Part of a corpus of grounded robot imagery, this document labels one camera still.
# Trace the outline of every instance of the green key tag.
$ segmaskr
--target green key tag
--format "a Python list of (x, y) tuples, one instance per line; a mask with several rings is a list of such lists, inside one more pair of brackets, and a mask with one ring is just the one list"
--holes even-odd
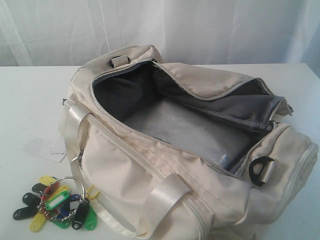
[(71, 225), (71, 221), (69, 221), (69, 220), (53, 221), (53, 223), (61, 229), (67, 229)]
[(92, 206), (90, 206), (89, 212), (86, 215), (86, 218), (84, 220), (84, 228), (91, 231), (96, 228), (97, 224), (98, 224), (97, 214), (95, 213)]
[(69, 198), (70, 193), (68, 191), (62, 191), (57, 196), (48, 201), (45, 205), (46, 210), (52, 210), (59, 204), (62, 204), (65, 200)]

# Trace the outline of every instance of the cream duffel bag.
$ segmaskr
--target cream duffel bag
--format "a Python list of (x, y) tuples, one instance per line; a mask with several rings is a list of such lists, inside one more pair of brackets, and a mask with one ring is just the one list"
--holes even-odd
[(61, 131), (73, 176), (124, 237), (251, 240), (306, 183), (318, 146), (287, 101), (248, 75), (163, 63), (152, 46), (79, 68)]

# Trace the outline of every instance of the bag handle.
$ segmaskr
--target bag handle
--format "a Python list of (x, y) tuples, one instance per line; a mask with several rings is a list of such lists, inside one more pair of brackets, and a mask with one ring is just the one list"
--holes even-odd
[[(88, 114), (90, 114), (90, 111), (80, 103), (73, 104), (67, 113), (63, 131), (66, 155), (70, 162), (71, 173), (85, 185), (86, 182), (77, 160), (80, 160), (78, 154), (82, 153), (88, 134), (89, 122), (85, 120)], [(110, 228), (123, 237), (149, 239), (170, 209), (183, 195), (190, 191), (191, 189), (177, 174), (172, 173), (167, 176), (151, 191), (143, 203), (135, 232), (127, 229), (116, 220), (98, 199), (92, 200), (91, 204), (96, 214)], [(103, 200), (103, 198), (105, 197), (100, 194), (99, 199)]]

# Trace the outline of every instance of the white tabletop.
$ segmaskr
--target white tabletop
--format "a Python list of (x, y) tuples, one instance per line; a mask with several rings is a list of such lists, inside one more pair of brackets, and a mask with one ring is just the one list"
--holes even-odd
[[(206, 65), (261, 77), (277, 95), (285, 96), (293, 107), (293, 116), (284, 122), (320, 144), (320, 80), (303, 63)], [(39, 177), (70, 175), (68, 161), (60, 163), (30, 155), (24, 149), (35, 137), (55, 141), (62, 98), (77, 66), (0, 67), (0, 239), (108, 239), (119, 235), (99, 222), (94, 231), (60, 229), (47, 222), (37, 233), (29, 231), (31, 219), (16, 221), (12, 214), (25, 207), (22, 196), (31, 192)], [(268, 229), (266, 240), (320, 239), (320, 165), (278, 221)]]

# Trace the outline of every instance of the white curtain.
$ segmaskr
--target white curtain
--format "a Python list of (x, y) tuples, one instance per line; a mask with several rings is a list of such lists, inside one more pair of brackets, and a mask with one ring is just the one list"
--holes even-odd
[(0, 66), (148, 44), (167, 62), (303, 62), (320, 76), (320, 0), (0, 0)]

